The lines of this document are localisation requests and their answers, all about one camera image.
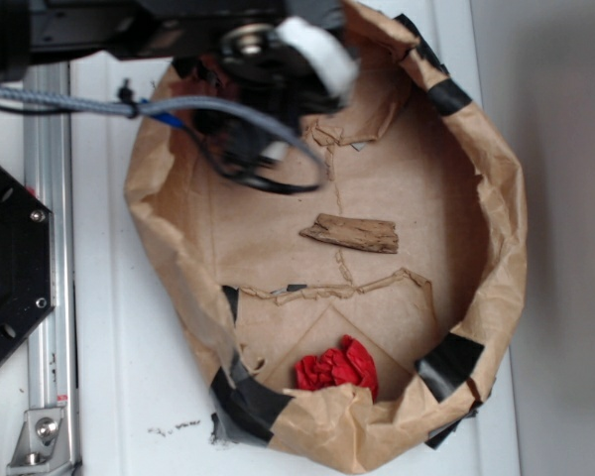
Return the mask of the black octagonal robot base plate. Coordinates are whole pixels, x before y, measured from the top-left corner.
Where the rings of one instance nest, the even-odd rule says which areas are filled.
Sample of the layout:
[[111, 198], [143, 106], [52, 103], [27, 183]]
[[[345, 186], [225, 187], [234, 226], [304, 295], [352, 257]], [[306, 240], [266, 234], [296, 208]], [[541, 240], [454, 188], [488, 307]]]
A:
[[0, 166], [0, 367], [54, 308], [52, 218]]

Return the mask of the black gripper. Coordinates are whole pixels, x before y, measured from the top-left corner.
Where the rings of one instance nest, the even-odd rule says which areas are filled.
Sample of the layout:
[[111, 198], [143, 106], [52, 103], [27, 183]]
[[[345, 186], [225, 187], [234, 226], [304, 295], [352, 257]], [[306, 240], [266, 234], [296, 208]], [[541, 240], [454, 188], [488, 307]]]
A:
[[[352, 93], [359, 66], [344, 43], [342, 22], [187, 23], [173, 66], [180, 77], [196, 73], [224, 88], [239, 103], [299, 132], [301, 117], [341, 110]], [[280, 160], [287, 148], [272, 124], [245, 114], [208, 107], [193, 116], [188, 132], [222, 140], [221, 155], [202, 153], [215, 167], [261, 167]]]

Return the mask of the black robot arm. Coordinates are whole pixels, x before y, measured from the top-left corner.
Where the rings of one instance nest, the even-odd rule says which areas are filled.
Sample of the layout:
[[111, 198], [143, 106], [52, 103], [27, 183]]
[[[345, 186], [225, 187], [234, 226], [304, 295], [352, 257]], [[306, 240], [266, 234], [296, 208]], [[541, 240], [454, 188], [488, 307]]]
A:
[[[257, 171], [298, 144], [300, 119], [348, 102], [358, 76], [337, 1], [0, 1], [0, 111], [151, 117], [180, 128], [189, 109], [193, 141], [218, 142], [206, 159], [221, 175], [266, 187]], [[18, 91], [32, 66], [105, 52], [119, 60], [171, 59], [180, 76], [215, 86], [224, 100], [188, 93], [166, 106], [137, 102], [122, 86], [113, 104]]]

